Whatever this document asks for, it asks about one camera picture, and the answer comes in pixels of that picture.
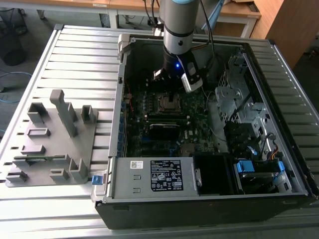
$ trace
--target aluminum extrusion table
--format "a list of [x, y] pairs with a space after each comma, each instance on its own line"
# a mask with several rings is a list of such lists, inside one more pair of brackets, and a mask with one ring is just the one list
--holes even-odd
[[[8, 188], [6, 173], [11, 168], [25, 132], [27, 107], [42, 102], [52, 107], [53, 88], [63, 89], [74, 108], [90, 104], [99, 110], [90, 174], [106, 169], [116, 83], [117, 42], [121, 33], [151, 35], [150, 31], [57, 26], [34, 71], [0, 144], [0, 237], [1, 238], [154, 238], [235, 232], [246, 238], [269, 238], [285, 233], [293, 238], [317, 235], [318, 204], [284, 212], [268, 221], [212, 227], [119, 230], [106, 228], [90, 199], [91, 183], [73, 186]], [[251, 45], [284, 117], [304, 158], [314, 174], [319, 173], [319, 117], [276, 45], [266, 40], [215, 37]], [[319, 183], [319, 176], [314, 176]]]

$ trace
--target desk leg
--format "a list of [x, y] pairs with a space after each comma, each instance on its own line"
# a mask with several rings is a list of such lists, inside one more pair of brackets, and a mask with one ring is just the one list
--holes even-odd
[[119, 16], [116, 9], [108, 9], [111, 28], [119, 27]]
[[253, 32], [254, 26], [256, 24], [257, 19], [250, 18], [248, 22], [245, 24], [244, 30], [241, 33], [240, 37], [249, 38], [251, 33]]

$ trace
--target gray plastic block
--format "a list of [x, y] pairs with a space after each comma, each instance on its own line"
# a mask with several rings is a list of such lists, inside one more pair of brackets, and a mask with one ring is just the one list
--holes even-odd
[[69, 179], [69, 175], [64, 168], [51, 169], [49, 176], [54, 182], [63, 182]]
[[6, 179], [10, 181], [10, 183], [14, 182], [25, 182], [27, 180], [27, 175], [22, 171], [9, 172], [6, 176]]
[[31, 103], [28, 109], [28, 116], [32, 123], [43, 123], [43, 115], [47, 114], [46, 108], [42, 103]]
[[[79, 176], [78, 178], [81, 178], [81, 180], [79, 180], [76, 176], [74, 176], [76, 178], [74, 179], [69, 172], [71, 158], [77, 166], [80, 165], [80, 159], [83, 160], [82, 163], [86, 166], [84, 167], [84, 172], [86, 171], [86, 168], [89, 169], [90, 167], [96, 123], [84, 124], [81, 119], [81, 108], [74, 109], [76, 114], [75, 118], [77, 119], [74, 124], [78, 131], [76, 137], [70, 137], [69, 133], [65, 130], [55, 107], [47, 109], [47, 114], [42, 117], [44, 123], [34, 125], [31, 121], [29, 122], [28, 129], [48, 128], [51, 135], [50, 137], [29, 137], [24, 134], [24, 141], [21, 142], [21, 146], [43, 145], [45, 152], [43, 154], [19, 154], [14, 156], [12, 160], [20, 160], [21, 164], [18, 162], [20, 165], [18, 169], [27, 174], [27, 180], [25, 182], [10, 182], [7, 180], [5, 184], [8, 187], [74, 185], [87, 182], [88, 173], [83, 174], [87, 174], [84, 178]], [[98, 111], [93, 109], [93, 112], [97, 117]], [[17, 165], [13, 164], [12, 171], [15, 169], [17, 169]], [[64, 181], [53, 181], [49, 176], [51, 174], [51, 169], [64, 169], [68, 173], [69, 179]], [[74, 172], [74, 175], [81, 175], [81, 172], [81, 170], [79, 170], [79, 172]]]
[[70, 102], [68, 102], [66, 104], [68, 105], [68, 111], [69, 111], [69, 114], [71, 116], [71, 119], [73, 120], [73, 122], [75, 122], [77, 120], [77, 118], [76, 118], [76, 113], [74, 111], [74, 108]]
[[63, 90], [52, 90], [50, 101], [52, 104], [56, 106], [56, 109], [59, 112], [59, 117], [65, 126], [67, 132], [69, 133], [70, 137], [74, 137], [76, 132], [76, 127], [73, 123], [74, 119], [74, 110], [73, 107], [70, 106], [71, 103], [64, 102], [64, 92]]
[[81, 110], [83, 123], [95, 123], [96, 116], [94, 115], [92, 106], [83, 106]]
[[45, 147], [43, 145], [24, 145], [20, 152], [22, 154], [44, 154]]
[[30, 137], [49, 137], [51, 132], [48, 128], [28, 128], [26, 134]]
[[13, 159], [12, 163], [14, 163], [18, 168], [30, 166], [30, 163], [26, 158], [15, 158]]
[[79, 166], [77, 166], [75, 161], [71, 159], [69, 172], [76, 181], [81, 181], [88, 175], [88, 168], [85, 166], [82, 159], [80, 159]]
[[64, 156], [57, 156], [53, 158], [53, 162], [55, 163], [56, 166], [66, 166], [69, 165], [71, 161], [71, 158], [69, 155], [64, 155]]

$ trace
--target cable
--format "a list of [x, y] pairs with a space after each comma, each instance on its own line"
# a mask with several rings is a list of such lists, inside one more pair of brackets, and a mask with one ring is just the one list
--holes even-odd
[[144, 20], [144, 17], [142, 17], [142, 20], [141, 20], [141, 22], [140, 22], [140, 24], [138, 25], [138, 26], [140, 26], [141, 24], [142, 24], [142, 21]]
[[149, 18], [150, 22], [152, 23], [152, 25], [155, 26], [154, 22], [152, 21], [150, 15], [149, 15], [148, 8], [146, 6], [146, 0], [143, 0], [143, 1], [144, 1], [146, 15], [148, 16], [148, 18]]
[[263, 155], [263, 151], [264, 151], [264, 148], [265, 148], [265, 145], [266, 145], [266, 141], [267, 141], [267, 139], [268, 139], [270, 136], [272, 136], [272, 135], [274, 135], [274, 134], [271, 133], [271, 132], [269, 132], [268, 134], [266, 134], [266, 136], [265, 136], [265, 138], [264, 138], [264, 141], [263, 141], [263, 144], [262, 144], [262, 146], [261, 146], [261, 148], [260, 148], [259, 157], [261, 157], [261, 156]]
[[[208, 18], [206, 18], [207, 15], [206, 15], [206, 12], [205, 12], [205, 9], [204, 9], [204, 5], [203, 5], [202, 1], [200, 1], [200, 4], [201, 4], [201, 8], [202, 8], [203, 11], [204, 11], [206, 24], [207, 24], [207, 26], [209, 26]], [[205, 43], [203, 43], [203, 44], [200, 44], [200, 45], [197, 45], [197, 46], [193, 46], [193, 47], [191, 48], [191, 50], [194, 51], [194, 50], [201, 49], [201, 48], [203, 48], [203, 47], [205, 47], [205, 46], [208, 46], [208, 45], [209, 45], [209, 42], [210, 42], [210, 33], [208, 33], [208, 40], [207, 40], [207, 42], [205, 42]]]
[[221, 138], [213, 131], [212, 128], [210, 128], [210, 131], [211, 131], [211, 132], [216, 136], [216, 138], [218, 138], [219, 140], [224, 141], [224, 142], [227, 142], [226, 140], [221, 139]]
[[155, 23], [154, 4], [155, 4], [155, 0], [152, 0], [152, 17], [153, 17], [154, 27], [156, 27], [157, 23]]
[[3, 102], [3, 103], [18, 103], [20, 101], [4, 101], [4, 100], [0, 99], [0, 102]]
[[245, 106], [245, 104], [247, 103], [247, 101], [250, 98], [250, 93], [246, 96], [246, 98], [242, 101], [242, 103], [239, 105], [239, 107], [237, 109], [234, 110], [234, 113], [230, 116], [228, 121], [231, 121], [233, 119], [233, 117]]
[[206, 24], [207, 24], [207, 28], [208, 28], [208, 34], [210, 35], [210, 40], [211, 40], [211, 47], [212, 47], [212, 51], [213, 51], [213, 58], [215, 57], [215, 47], [214, 47], [214, 39], [213, 39], [213, 33], [211, 31], [211, 27], [210, 27], [210, 24], [209, 24], [209, 20], [208, 20], [208, 17], [207, 17], [207, 14], [206, 14], [206, 11], [205, 11], [205, 8], [204, 8], [204, 4], [203, 4], [203, 1], [200, 0], [200, 5], [201, 5], [201, 8], [203, 9], [203, 12], [204, 12], [204, 16], [205, 16], [205, 19], [206, 19]]
[[[25, 75], [28, 75], [30, 78], [32, 77], [32, 75], [30, 73], [27, 73], [27, 72], [23, 72], [23, 71], [15, 71], [15, 72], [7, 72], [3, 75], [0, 76], [0, 78], [4, 77], [4, 76], [7, 76], [7, 75], [10, 75], [10, 74], [25, 74]], [[0, 99], [0, 102], [3, 102], [3, 103], [18, 103], [19, 101], [5, 101], [5, 100], [1, 100]]]
[[7, 76], [7, 75], [10, 75], [10, 74], [25, 74], [25, 75], [28, 75], [29, 77], [32, 77], [32, 74], [30, 74], [30, 73], [23, 72], [23, 71], [14, 71], [14, 72], [7, 72], [7, 73], [1, 75], [0, 78]]
[[275, 143], [274, 140], [273, 140], [273, 144], [276, 146], [276, 148], [275, 148], [274, 152], [273, 152], [273, 153], [270, 155], [270, 157], [269, 157], [269, 158], [271, 158], [272, 160], [275, 159], [275, 155], [278, 153], [278, 150], [279, 150], [278, 145]]
[[132, 94], [131, 94], [131, 88], [129, 86], [129, 83], [125, 80], [125, 84], [128, 86], [128, 89], [129, 89], [129, 94], [130, 94], [130, 108], [131, 108], [131, 112], [133, 113], [134, 110], [133, 110], [133, 107], [132, 107]]
[[203, 88], [203, 87], [201, 87], [201, 90], [203, 91], [203, 93], [204, 93], [205, 97], [206, 97], [206, 98], [208, 98], [208, 96], [207, 96], [207, 94], [205, 93], [205, 91], [204, 91], [204, 88]]

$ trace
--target blue latch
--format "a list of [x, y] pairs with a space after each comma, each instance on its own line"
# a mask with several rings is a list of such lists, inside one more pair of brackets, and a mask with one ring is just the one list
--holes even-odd
[[285, 170], [285, 166], [284, 166], [284, 163], [282, 161], [278, 162], [278, 166], [279, 166], [279, 169], [281, 172], [283, 172]]
[[103, 185], [103, 176], [93, 175], [92, 185]]
[[253, 173], [255, 172], [253, 162], [251, 160], [240, 160], [237, 164], [238, 173]]

